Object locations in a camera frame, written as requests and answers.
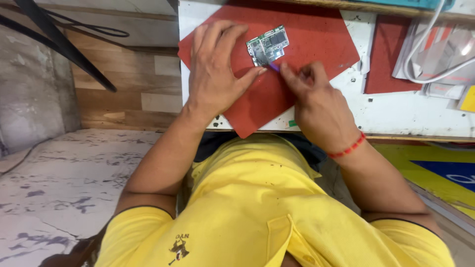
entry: white workbench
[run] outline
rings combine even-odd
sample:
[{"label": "white workbench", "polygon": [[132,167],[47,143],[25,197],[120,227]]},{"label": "white workbench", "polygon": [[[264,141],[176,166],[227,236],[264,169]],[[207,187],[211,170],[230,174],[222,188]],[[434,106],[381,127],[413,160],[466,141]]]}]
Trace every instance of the white workbench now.
[{"label": "white workbench", "polygon": [[[180,40],[220,7],[217,4],[181,0]],[[376,14],[345,10],[341,10],[341,14],[363,64],[368,64]],[[343,92],[356,124],[365,133],[475,137],[475,114],[455,110],[456,102],[453,100],[422,96],[418,91],[363,94],[365,75],[361,74],[358,66],[359,63],[346,69],[330,83]],[[190,71],[182,62],[183,103],[188,99],[189,76]],[[289,127],[289,121],[293,119],[294,107],[264,125],[261,130],[299,131],[298,126]],[[224,116],[213,120],[208,128],[232,129]]]}]

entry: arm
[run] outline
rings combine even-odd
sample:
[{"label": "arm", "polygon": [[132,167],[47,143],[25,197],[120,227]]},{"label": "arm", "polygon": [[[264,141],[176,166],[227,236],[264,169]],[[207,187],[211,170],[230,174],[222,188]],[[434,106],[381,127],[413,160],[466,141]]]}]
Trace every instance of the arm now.
[{"label": "arm", "polygon": [[[295,120],[308,140],[327,153],[338,153],[359,139],[361,133],[346,99],[330,85],[320,62],[303,67],[298,76],[282,64],[281,74],[297,96]],[[401,173],[367,141],[335,161],[363,218],[405,219],[440,232]]]},{"label": "arm", "polygon": [[190,97],[177,119],[147,152],[126,184],[115,213],[140,205],[175,216],[176,195],[206,126],[227,110],[265,69],[236,79],[230,55],[247,25],[229,20],[196,28],[191,49]]}]

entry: fingernail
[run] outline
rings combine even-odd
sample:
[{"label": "fingernail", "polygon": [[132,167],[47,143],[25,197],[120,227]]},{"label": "fingernail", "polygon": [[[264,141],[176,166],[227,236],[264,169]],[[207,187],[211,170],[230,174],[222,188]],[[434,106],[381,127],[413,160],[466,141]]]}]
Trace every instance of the fingernail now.
[{"label": "fingernail", "polygon": [[262,68],[261,70],[259,70],[259,75],[263,74],[264,72],[266,72],[267,69],[266,68]]}]

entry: hand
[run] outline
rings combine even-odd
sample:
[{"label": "hand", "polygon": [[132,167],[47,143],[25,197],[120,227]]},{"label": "hand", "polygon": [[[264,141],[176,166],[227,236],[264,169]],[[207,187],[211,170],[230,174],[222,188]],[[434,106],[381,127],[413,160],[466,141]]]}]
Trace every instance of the hand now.
[{"label": "hand", "polygon": [[231,51],[247,25],[221,20],[196,28],[191,48],[190,97],[185,107],[199,116],[206,126],[226,111],[266,71],[250,69],[243,77],[234,77]]},{"label": "hand", "polygon": [[280,73],[297,96],[295,122],[312,143],[327,153],[339,153],[361,136],[340,90],[334,89],[321,62],[304,66],[297,76],[283,63]]}]

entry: man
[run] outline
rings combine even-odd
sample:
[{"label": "man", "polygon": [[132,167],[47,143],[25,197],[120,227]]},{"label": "man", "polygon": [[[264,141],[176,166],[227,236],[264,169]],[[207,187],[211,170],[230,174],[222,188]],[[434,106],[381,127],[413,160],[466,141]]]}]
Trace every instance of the man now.
[{"label": "man", "polygon": [[[96,266],[453,266],[440,229],[402,175],[358,130],[321,63],[281,75],[298,100],[295,119],[335,156],[361,217],[332,199],[294,145],[270,134],[222,144],[193,163],[206,126],[266,69],[236,79],[230,54],[246,25],[195,30],[190,97],[124,188]],[[193,163],[193,194],[176,195]]]}]

